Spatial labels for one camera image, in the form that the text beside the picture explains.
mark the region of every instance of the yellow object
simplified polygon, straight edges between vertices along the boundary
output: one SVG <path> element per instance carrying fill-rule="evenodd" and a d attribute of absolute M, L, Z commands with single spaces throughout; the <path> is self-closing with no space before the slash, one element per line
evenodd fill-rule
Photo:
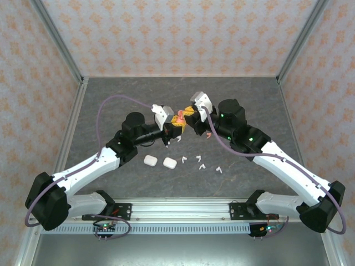
<path fill-rule="evenodd" d="M 195 113 L 195 110 L 194 110 L 194 108 L 192 108 L 192 106 L 188 106 L 185 108 L 184 111 L 182 111 L 182 113 L 184 114 L 184 116 L 190 116 Z"/>
<path fill-rule="evenodd" d="M 176 127 L 182 127 L 181 133 L 184 133 L 185 128 L 186 128 L 186 121 L 184 122 L 176 122 L 179 117 L 177 115 L 174 115 L 173 119 L 171 119 L 171 124 Z"/>

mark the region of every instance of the black bracket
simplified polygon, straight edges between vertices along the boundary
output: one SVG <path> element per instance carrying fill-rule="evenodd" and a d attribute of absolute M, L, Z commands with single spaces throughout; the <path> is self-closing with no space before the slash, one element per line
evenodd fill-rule
<path fill-rule="evenodd" d="M 232 202 L 229 203 L 229 214 L 231 220 L 240 221 L 240 220 L 277 220 L 279 216 L 274 214 L 272 216 L 267 216 L 262 212 L 250 213 L 248 212 L 246 202 Z"/>
<path fill-rule="evenodd" d="M 40 173 L 33 181 L 25 202 L 26 208 L 29 209 L 36 197 L 51 183 L 53 183 L 52 176 L 46 172 Z M 55 185 L 40 198 L 34 206 L 32 214 L 43 228 L 49 231 L 58 227 L 67 219 L 70 208 L 65 188 Z"/>
<path fill-rule="evenodd" d="M 129 221 L 131 220 L 131 214 L 132 214 L 131 203 L 115 203 L 112 213 L 105 214 L 105 215 L 112 216 L 112 217 L 119 217 L 125 219 L 126 221 Z M 97 219 L 98 219 L 97 217 L 92 217 L 88 214 L 82 216 L 83 221 L 96 221 Z"/>
<path fill-rule="evenodd" d="M 256 190 L 246 202 L 232 201 L 229 203 L 229 214 L 231 220 L 277 220 L 279 216 L 274 213 L 262 213 L 257 207 L 257 199 L 263 194 L 264 190 Z"/>

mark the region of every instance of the black cable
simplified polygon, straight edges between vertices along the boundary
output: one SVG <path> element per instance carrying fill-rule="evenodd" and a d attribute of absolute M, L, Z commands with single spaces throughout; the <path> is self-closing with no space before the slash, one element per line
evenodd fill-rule
<path fill-rule="evenodd" d="M 107 226 L 104 226 L 104 224 L 98 224 L 99 222 L 104 222 L 104 224 L 107 224 Z M 100 239 L 100 237 L 103 237 L 106 240 L 108 240 L 110 237 L 113 236 L 113 234 L 103 234 L 103 235 L 99 234 L 99 233 L 102 233 L 102 232 L 99 232 L 99 230 L 101 230 L 101 229 L 109 230 L 111 228 L 115 228 L 116 227 L 116 224 L 114 224 L 114 223 L 113 224 L 109 224 L 108 222 L 109 221 L 107 221 L 107 219 L 104 219 L 104 218 L 101 218 L 101 219 L 96 220 L 96 221 L 93 222 L 93 226 L 96 227 L 94 235 L 95 236 L 98 235 L 99 239 Z"/>
<path fill-rule="evenodd" d="M 112 235 L 110 237 L 105 237 L 105 240 L 112 240 L 112 239 L 116 239 L 116 238 L 120 238 L 120 237 L 124 237 L 126 236 L 132 229 L 132 226 L 130 225 L 130 223 L 128 221 L 126 221 L 125 219 L 123 218 L 119 218 L 119 217 L 113 217 L 113 216 L 106 216 L 106 215 L 100 215 L 100 214 L 90 214 L 91 216 L 95 216 L 95 217 L 98 217 L 98 218 L 105 218 L 105 219 L 110 219 L 110 220 L 115 220 L 115 221 L 121 221 L 121 222 L 124 222 L 125 224 L 127 224 L 128 226 L 128 229 L 125 233 L 123 234 L 115 234 L 115 235 Z M 99 240 L 102 238 L 101 236 L 98 235 L 98 231 L 100 229 L 102 229 L 103 226 L 100 226 L 98 227 L 96 230 L 95 230 L 95 236 L 96 238 L 98 238 Z"/>
<path fill-rule="evenodd" d="M 232 141 L 232 143 L 233 143 L 235 146 L 237 146 L 237 143 L 235 142 L 235 139 L 234 139 L 234 133 L 235 133 L 235 131 L 236 131 L 236 130 L 234 130 L 233 133 L 232 133 L 232 139 L 231 139 L 231 141 Z"/>
<path fill-rule="evenodd" d="M 155 143 L 155 140 L 153 140 L 153 142 L 152 142 L 151 144 L 149 144 L 149 145 L 143 145 L 143 144 L 141 144 L 141 146 L 142 146 L 142 147 L 150 147 L 150 146 L 152 146 L 154 143 Z"/>

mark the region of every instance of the small white object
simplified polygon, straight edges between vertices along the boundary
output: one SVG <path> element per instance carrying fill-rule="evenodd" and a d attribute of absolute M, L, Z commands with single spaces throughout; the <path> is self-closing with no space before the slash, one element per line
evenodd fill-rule
<path fill-rule="evenodd" d="M 220 171 L 220 172 L 222 173 L 221 167 L 217 167 L 217 168 L 216 168 L 216 171 Z"/>
<path fill-rule="evenodd" d="M 165 158 L 165 160 L 163 162 L 163 165 L 169 169 L 174 169 L 177 164 L 178 164 L 177 161 L 175 161 L 174 159 L 169 158 L 169 157 Z"/>
<path fill-rule="evenodd" d="M 151 155 L 147 155 L 145 158 L 144 158 L 144 163 L 146 165 L 149 165 L 149 166 L 155 166 L 156 163 L 157 163 L 158 159 L 151 156 Z"/>

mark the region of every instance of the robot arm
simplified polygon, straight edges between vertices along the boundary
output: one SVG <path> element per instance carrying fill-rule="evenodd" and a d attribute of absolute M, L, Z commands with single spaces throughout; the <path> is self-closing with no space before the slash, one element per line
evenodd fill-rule
<path fill-rule="evenodd" d="M 84 214 L 110 215 L 114 200 L 104 191 L 90 195 L 75 195 L 81 188 L 101 175 L 122 167 L 137 155 L 137 146 L 162 139 L 165 145 L 169 140 L 180 136 L 184 125 L 174 121 L 177 116 L 168 106 L 153 105 L 155 122 L 147 125 L 143 114 L 132 112 L 127 115 L 113 139 L 101 152 L 52 176 L 43 172 L 38 175 L 31 187 L 25 206 L 30 208 L 38 195 L 51 183 L 59 181 L 33 207 L 32 214 L 45 230 L 52 230 L 68 217 Z"/>
<path fill-rule="evenodd" d="M 261 130 L 247 124 L 245 109 L 236 99 L 227 99 L 219 103 L 217 113 L 208 96 L 203 92 L 196 93 L 191 98 L 192 106 L 184 111 L 188 125 L 194 128 L 196 134 L 202 135 L 206 130 L 212 131 L 207 120 L 207 111 L 216 133 L 230 141 L 230 147 L 254 163 L 272 172 L 281 181 L 289 185 L 298 196 L 273 195 L 257 190 L 247 201 L 247 210 L 252 215 L 258 213 L 277 213 L 300 218 L 310 229 L 324 232 L 337 212 L 336 206 L 326 193 L 327 190 L 338 202 L 342 203 L 345 187 L 335 181 L 330 184 L 310 172 L 282 151 L 275 142 Z M 279 155 L 283 160 L 270 156 L 255 156 L 253 154 Z M 319 183 L 316 185 L 299 169 L 291 166 L 292 162 L 299 169 L 309 174 Z"/>

